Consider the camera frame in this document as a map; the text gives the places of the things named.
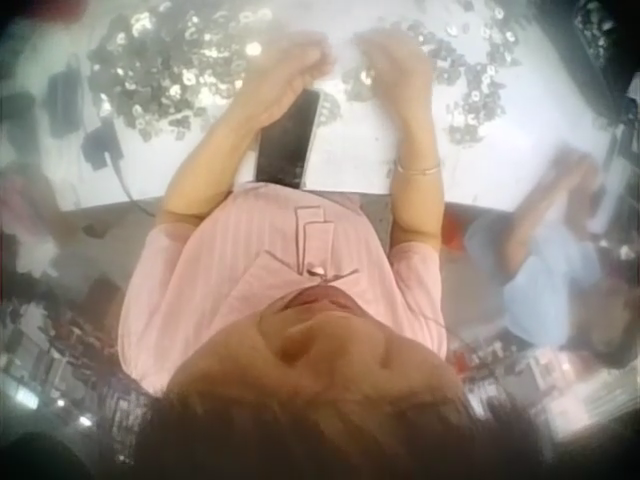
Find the pink striped shirt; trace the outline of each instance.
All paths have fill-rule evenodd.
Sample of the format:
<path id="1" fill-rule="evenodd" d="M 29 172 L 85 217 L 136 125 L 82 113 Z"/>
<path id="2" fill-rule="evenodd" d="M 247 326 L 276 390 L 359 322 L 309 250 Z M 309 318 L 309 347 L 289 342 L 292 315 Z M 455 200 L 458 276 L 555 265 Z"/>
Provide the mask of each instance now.
<path id="1" fill-rule="evenodd" d="M 233 193 L 197 229 L 172 224 L 149 234 L 120 320 L 124 370 L 160 393 L 220 329 L 323 278 L 444 358 L 434 249 L 408 243 L 387 258 L 349 195 L 258 184 Z"/>

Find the woman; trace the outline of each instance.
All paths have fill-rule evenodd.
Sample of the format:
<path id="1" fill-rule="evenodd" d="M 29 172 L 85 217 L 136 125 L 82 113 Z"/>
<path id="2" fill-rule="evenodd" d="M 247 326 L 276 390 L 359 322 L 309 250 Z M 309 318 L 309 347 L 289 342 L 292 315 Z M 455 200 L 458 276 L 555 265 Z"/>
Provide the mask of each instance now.
<path id="1" fill-rule="evenodd" d="M 520 424 L 474 421 L 443 360 L 430 63 L 399 31 L 358 43 L 401 138 L 389 257 L 350 197 L 230 193 L 258 131 L 332 69 L 322 35 L 290 35 L 176 174 L 131 281 L 122 364 L 161 394 L 137 478 L 497 475 L 509 455 L 538 471 Z"/>

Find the worker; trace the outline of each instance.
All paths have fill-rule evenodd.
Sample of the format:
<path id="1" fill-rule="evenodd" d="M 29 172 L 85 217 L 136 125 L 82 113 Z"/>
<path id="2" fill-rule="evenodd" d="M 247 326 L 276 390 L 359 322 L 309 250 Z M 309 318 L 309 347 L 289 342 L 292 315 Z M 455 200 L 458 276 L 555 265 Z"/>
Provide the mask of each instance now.
<path id="1" fill-rule="evenodd" d="M 131 280 L 119 353 L 155 395 L 135 478 L 541 470 L 525 417 L 505 407 L 476 418 L 444 361 L 430 61 L 401 31 L 357 43 L 400 138 L 389 255 L 351 196 L 232 192 L 260 129 L 333 68 L 323 35 L 290 34 L 264 48 L 176 173 Z"/>
<path id="2" fill-rule="evenodd" d="M 513 215 L 481 216 L 465 244 L 502 289 L 505 343 L 587 353 L 622 369 L 638 356 L 639 294 L 611 275 L 614 259 L 588 232 L 598 185 L 594 161 L 564 149 Z M 566 212 L 555 220 L 563 199 Z"/>

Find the person in blue shirt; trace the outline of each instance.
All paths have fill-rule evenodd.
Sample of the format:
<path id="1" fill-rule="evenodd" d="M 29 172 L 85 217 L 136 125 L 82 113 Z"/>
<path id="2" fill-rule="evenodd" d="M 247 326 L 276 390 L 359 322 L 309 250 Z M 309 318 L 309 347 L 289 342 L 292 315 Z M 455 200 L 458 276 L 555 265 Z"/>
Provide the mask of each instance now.
<path id="1" fill-rule="evenodd" d="M 624 368 L 638 354 L 640 305 L 637 288 L 605 273 L 609 259 L 587 231 L 598 169 L 572 151 L 554 170 L 512 216 L 476 220 L 466 249 L 501 286 L 516 345 L 589 352 L 607 368 Z M 563 198 L 564 219 L 549 220 Z"/>

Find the person's hand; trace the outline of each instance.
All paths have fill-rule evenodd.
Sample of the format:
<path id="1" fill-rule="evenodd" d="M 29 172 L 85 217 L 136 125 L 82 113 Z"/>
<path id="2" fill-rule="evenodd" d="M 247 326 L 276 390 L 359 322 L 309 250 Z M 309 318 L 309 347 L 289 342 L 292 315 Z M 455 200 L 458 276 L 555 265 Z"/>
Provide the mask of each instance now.
<path id="1" fill-rule="evenodd" d="M 398 29 L 376 29 L 356 42 L 373 69 L 376 95 L 400 124 L 431 115 L 433 68 L 418 43 Z"/>
<path id="2" fill-rule="evenodd" d="M 558 168 L 556 179 L 563 188 L 595 190 L 599 170 L 588 154 L 578 150 L 565 150 L 558 156 L 556 164 Z"/>
<path id="3" fill-rule="evenodd" d="M 278 120 L 305 88 L 333 69 L 327 38 L 316 32 L 287 34 L 265 46 L 249 67 L 229 108 L 257 129 Z"/>

